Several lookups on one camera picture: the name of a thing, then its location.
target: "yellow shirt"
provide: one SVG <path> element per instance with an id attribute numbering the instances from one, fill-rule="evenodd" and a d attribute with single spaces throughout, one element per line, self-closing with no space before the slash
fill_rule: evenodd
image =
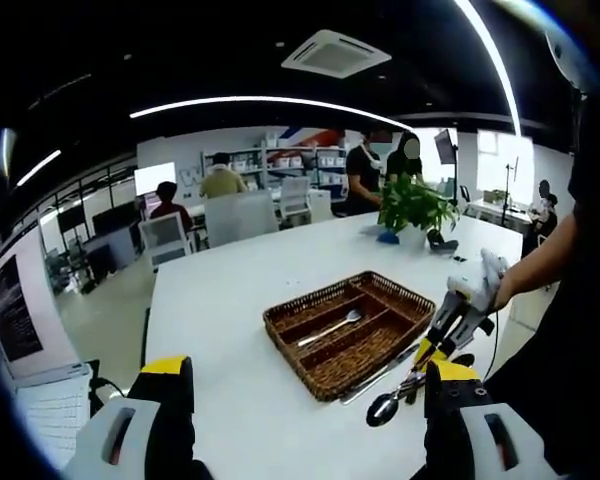
<path id="1" fill-rule="evenodd" d="M 227 168 L 216 168 L 207 178 L 202 181 L 200 195 L 207 198 L 216 198 L 223 195 L 232 195 L 247 191 L 242 177 Z"/>

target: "face mask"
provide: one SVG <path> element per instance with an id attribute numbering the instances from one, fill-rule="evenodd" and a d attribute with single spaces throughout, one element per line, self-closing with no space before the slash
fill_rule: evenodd
<path id="1" fill-rule="evenodd" d="M 416 138 L 407 140 L 404 144 L 404 154 L 409 160 L 413 160 L 420 156 L 420 142 Z"/>
<path id="2" fill-rule="evenodd" d="M 391 144 L 390 143 L 372 143 L 371 150 L 373 150 L 375 153 L 377 153 L 380 156 L 386 155 L 387 153 L 389 153 L 391 151 Z"/>

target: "laptop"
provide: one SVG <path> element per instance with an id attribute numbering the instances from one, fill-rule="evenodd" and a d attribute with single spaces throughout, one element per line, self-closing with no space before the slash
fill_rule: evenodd
<path id="1" fill-rule="evenodd" d="M 62 469 L 90 417 L 93 372 L 62 325 L 37 224 L 0 251 L 0 373 L 33 442 Z"/>

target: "knife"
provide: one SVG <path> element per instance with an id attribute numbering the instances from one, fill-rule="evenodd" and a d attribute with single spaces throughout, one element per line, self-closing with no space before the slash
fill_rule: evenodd
<path id="1" fill-rule="evenodd" d="M 376 373 L 367 378 L 364 382 L 356 386 L 353 390 L 348 392 L 346 395 L 340 398 L 340 403 L 343 405 L 349 405 L 356 398 L 362 395 L 364 392 L 373 387 L 376 383 L 382 380 L 386 375 L 389 374 L 391 370 L 396 368 L 402 362 L 404 362 L 407 358 L 409 358 L 416 350 L 420 347 L 419 343 L 415 345 L 411 345 L 409 348 L 401 352 L 396 358 L 387 363 L 384 367 L 378 370 Z"/>

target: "blue object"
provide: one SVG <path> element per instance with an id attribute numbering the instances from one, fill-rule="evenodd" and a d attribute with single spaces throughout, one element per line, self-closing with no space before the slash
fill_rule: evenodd
<path id="1" fill-rule="evenodd" d="M 398 245 L 400 243 L 398 236 L 389 230 L 378 235 L 377 240 L 382 243 L 388 243 L 389 245 Z"/>

